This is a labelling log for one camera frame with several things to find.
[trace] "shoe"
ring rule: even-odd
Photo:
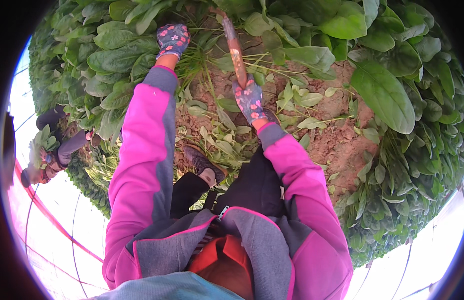
[[[210,168],[215,173],[215,182],[217,184],[222,182],[227,176],[227,170],[211,163],[199,147],[194,145],[185,145],[183,147],[183,152],[185,153],[185,157],[192,162],[197,174],[201,174],[206,168]]]
[[[267,117],[267,120],[269,120],[269,122],[274,122],[279,126],[281,125],[281,121],[279,120],[279,118],[275,115],[275,113],[270,108],[263,107],[262,112],[265,114],[265,116]]]
[[[92,144],[92,147],[97,147],[98,145],[100,145],[101,141],[102,139],[100,138],[100,136],[98,134],[95,134],[90,140],[90,143]]]

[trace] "harvesting tool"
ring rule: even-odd
[[[227,39],[227,44],[229,45],[229,51],[230,56],[232,57],[232,63],[234,64],[235,75],[237,76],[237,81],[239,82],[240,87],[245,89],[247,83],[246,67],[244,60],[242,59],[242,51],[240,48],[239,39],[235,34],[234,24],[222,10],[218,8],[211,8],[210,11],[223,17],[222,26],[224,27],[225,38]]]

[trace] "pink floral glove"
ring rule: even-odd
[[[237,105],[249,124],[252,124],[257,119],[266,117],[262,112],[262,105],[260,104],[262,100],[262,88],[254,81],[252,74],[247,74],[245,90],[239,86],[237,81],[232,82],[232,88],[235,93],[235,101],[237,101]]]
[[[157,58],[164,54],[174,54],[179,60],[190,43],[190,34],[184,24],[167,24],[157,30],[160,51]]]

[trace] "worker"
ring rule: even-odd
[[[50,130],[54,131],[58,127],[58,122],[65,117],[63,106],[56,105],[44,114],[37,117],[37,128],[42,130],[46,125],[49,125]],[[94,131],[84,131],[83,129],[77,132],[73,137],[61,143],[54,151],[46,152],[42,147],[40,149],[40,157],[46,163],[45,169],[38,169],[34,166],[34,155],[30,154],[30,162],[21,175],[20,181],[24,187],[30,184],[48,183],[60,171],[67,169],[67,165],[72,160],[72,153],[91,142],[92,146],[96,147],[100,144],[101,138],[94,135]]]
[[[187,27],[171,24],[157,39],[156,64],[136,86],[122,128],[102,268],[111,291],[97,299],[343,299],[353,269],[322,168],[268,120],[251,76],[245,89],[233,83],[235,99],[261,140],[257,158],[262,152],[281,178],[284,200],[264,199],[273,178],[252,159],[212,211],[171,215],[173,70],[190,37]],[[198,149],[184,152],[204,190],[225,177]]]

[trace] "greenhouse plastic cover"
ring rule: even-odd
[[[31,267],[52,298],[97,296],[108,291],[102,277],[108,219],[65,172],[48,184],[24,188],[20,183],[20,173],[29,162],[30,140],[38,132],[28,62],[28,51],[24,51],[10,95],[17,157],[14,185],[8,191],[13,226]],[[463,229],[464,198],[456,192],[412,244],[374,260],[370,268],[357,268],[345,299],[427,299],[427,287],[446,272]]]

